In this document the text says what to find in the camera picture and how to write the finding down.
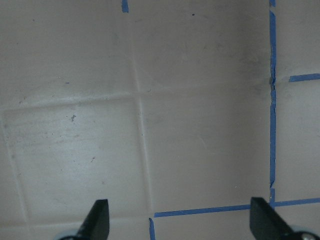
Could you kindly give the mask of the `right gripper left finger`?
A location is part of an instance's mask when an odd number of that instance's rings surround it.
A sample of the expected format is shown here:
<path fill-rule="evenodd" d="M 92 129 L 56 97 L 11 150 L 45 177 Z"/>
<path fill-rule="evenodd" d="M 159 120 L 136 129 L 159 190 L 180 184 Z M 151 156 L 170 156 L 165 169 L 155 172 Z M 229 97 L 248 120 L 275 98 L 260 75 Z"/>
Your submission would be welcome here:
<path fill-rule="evenodd" d="M 107 240 L 110 233 L 109 202 L 98 199 L 76 233 L 77 240 Z"/>

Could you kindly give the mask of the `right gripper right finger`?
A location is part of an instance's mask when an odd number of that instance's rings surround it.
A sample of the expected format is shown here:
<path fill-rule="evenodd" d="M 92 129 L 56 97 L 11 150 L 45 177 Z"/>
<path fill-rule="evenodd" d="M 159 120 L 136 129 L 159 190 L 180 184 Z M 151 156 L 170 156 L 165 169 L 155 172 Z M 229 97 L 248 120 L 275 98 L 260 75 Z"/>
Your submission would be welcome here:
<path fill-rule="evenodd" d="M 262 197 L 250 200 L 249 228 L 256 240 L 288 240 L 295 234 Z"/>

